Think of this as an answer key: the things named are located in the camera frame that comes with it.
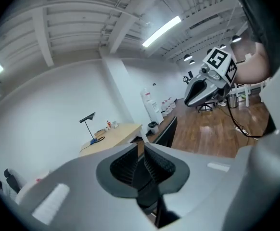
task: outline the wooden desk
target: wooden desk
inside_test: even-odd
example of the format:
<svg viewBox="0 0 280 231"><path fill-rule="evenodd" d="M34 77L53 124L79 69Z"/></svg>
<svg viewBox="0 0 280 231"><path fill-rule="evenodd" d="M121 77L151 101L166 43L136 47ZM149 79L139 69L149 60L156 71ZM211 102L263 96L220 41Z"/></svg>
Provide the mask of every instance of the wooden desk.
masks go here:
<svg viewBox="0 0 280 231"><path fill-rule="evenodd" d="M142 125L139 124L119 124L117 128L112 128L101 136L105 138L95 144L90 145L90 141L81 147L79 156L86 156L96 152L107 150L117 145L125 144L133 136L137 135L141 130Z"/></svg>

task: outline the power strip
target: power strip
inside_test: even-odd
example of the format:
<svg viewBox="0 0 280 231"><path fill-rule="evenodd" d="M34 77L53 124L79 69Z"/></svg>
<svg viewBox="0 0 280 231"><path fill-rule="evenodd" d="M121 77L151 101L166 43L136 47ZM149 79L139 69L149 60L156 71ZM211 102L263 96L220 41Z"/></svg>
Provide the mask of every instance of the power strip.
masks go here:
<svg viewBox="0 0 280 231"><path fill-rule="evenodd" d="M249 135L250 136L250 134L245 130L245 129L242 129L242 131L240 131L240 129L238 128L238 127L235 127L235 130L236 131L238 131L238 132L240 132L240 133L242 133L242 131L245 133L245 134L247 134L247 135Z"/></svg>

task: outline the trash can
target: trash can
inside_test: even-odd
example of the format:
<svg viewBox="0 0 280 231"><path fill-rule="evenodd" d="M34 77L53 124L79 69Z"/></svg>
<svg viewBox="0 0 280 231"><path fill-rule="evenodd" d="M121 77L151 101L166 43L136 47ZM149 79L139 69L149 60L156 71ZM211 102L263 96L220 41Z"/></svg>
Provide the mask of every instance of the trash can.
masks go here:
<svg viewBox="0 0 280 231"><path fill-rule="evenodd" d="M236 94L230 94L228 99L230 108L236 108L238 106L238 98L236 97Z"/></svg>
<svg viewBox="0 0 280 231"><path fill-rule="evenodd" d="M153 134L156 134L158 133L158 126L157 126L157 123L152 121L151 123L148 124L149 128L151 129L151 132Z"/></svg>

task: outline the wooden floor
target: wooden floor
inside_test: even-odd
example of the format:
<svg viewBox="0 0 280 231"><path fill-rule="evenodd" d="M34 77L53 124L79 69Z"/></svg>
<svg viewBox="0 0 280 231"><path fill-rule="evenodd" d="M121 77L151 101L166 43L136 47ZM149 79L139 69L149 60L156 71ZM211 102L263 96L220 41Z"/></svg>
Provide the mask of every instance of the wooden floor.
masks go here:
<svg viewBox="0 0 280 231"><path fill-rule="evenodd" d="M268 111L258 95L249 97L249 107L240 102L237 108L231 109L235 120L251 135L262 135L267 125ZM237 132L227 107L217 106L213 111L198 113L195 108L187 107L183 100L176 102L176 108L159 125L162 131L174 117L178 117L178 126L172 148L224 157L235 157L242 146L254 145L256 140L247 138ZM148 136L152 142L158 134ZM143 142L139 143L139 153Z"/></svg>

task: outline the ceiling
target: ceiling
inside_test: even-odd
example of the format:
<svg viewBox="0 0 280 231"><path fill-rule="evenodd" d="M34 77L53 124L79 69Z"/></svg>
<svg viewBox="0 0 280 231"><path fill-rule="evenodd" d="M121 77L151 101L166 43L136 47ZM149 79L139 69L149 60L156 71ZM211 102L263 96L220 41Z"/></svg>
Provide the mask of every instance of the ceiling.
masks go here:
<svg viewBox="0 0 280 231"><path fill-rule="evenodd" d="M147 49L142 46L177 15L182 22ZM15 0L0 20L0 80L33 61L53 67L58 56L101 45L176 62L217 44L224 32L222 42L229 42L245 21L237 0Z"/></svg>

